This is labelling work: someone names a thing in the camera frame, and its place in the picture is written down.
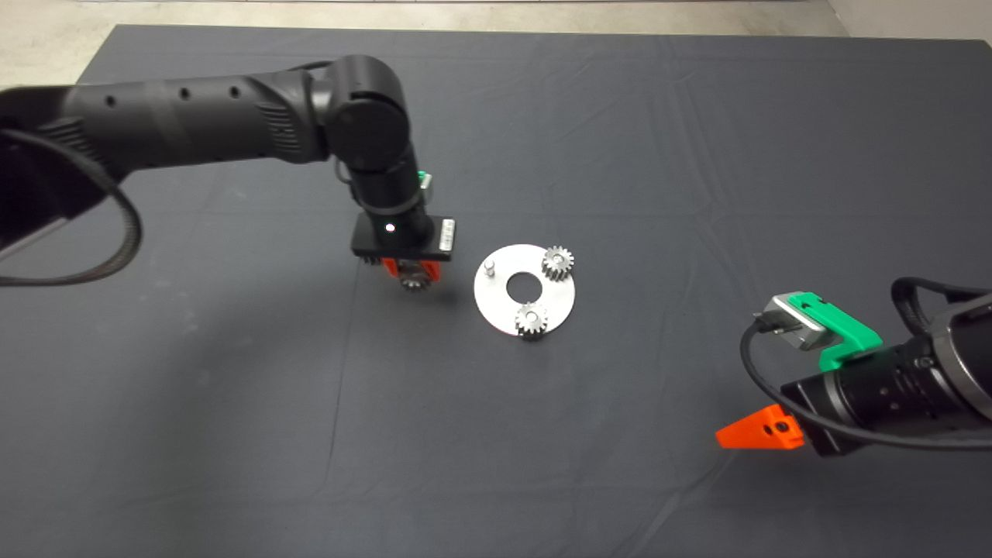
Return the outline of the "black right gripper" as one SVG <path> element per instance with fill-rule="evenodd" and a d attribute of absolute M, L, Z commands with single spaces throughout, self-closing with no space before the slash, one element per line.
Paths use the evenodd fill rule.
<path fill-rule="evenodd" d="M 860 429 L 863 425 L 851 410 L 846 392 L 851 385 L 859 388 L 865 371 L 863 363 L 851 363 L 838 370 L 787 382 L 780 386 L 780 393 L 822 418 Z M 768 405 L 724 426 L 715 433 L 715 440 L 724 449 L 793 451 L 804 447 L 807 441 L 804 434 L 821 458 L 847 456 L 869 445 L 841 436 L 804 418 L 797 417 L 796 420 L 780 404 Z"/>

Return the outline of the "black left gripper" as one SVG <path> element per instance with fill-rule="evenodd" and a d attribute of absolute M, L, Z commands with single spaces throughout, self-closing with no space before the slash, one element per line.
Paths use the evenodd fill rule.
<path fill-rule="evenodd" d="M 442 279 L 440 261 L 450 261 L 454 247 L 456 219 L 429 215 L 423 204 L 397 215 L 361 212 L 350 240 L 355 257 L 381 258 L 392 277 L 401 275 L 400 259 L 424 260 L 422 268 L 432 284 Z"/>

